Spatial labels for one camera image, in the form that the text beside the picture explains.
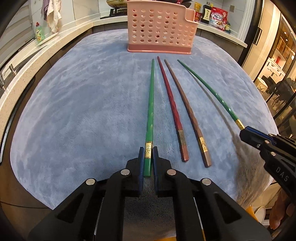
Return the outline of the right hand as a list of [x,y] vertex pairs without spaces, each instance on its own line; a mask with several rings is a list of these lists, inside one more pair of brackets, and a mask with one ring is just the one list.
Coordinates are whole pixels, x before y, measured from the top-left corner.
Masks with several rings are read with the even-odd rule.
[[269,216],[270,228],[272,230],[276,230],[280,226],[280,222],[284,218],[285,214],[292,216],[294,212],[295,205],[292,203],[285,191],[281,189]]

